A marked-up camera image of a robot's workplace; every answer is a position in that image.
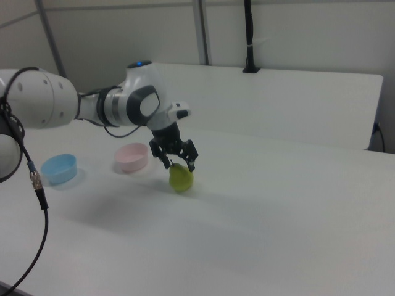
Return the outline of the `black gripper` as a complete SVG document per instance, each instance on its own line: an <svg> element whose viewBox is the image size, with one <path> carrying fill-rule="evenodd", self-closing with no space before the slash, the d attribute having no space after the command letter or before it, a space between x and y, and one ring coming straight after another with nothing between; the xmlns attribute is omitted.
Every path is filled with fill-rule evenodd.
<svg viewBox="0 0 395 296"><path fill-rule="evenodd" d="M186 162L188 170L193 172L195 161L199 154L192 140L183 142L180 137L180 130L177 123L172 123L166 128L152 130L153 139L149 142L152 156L158 158L169 169L170 160L167 154L180 155Z"/></svg>

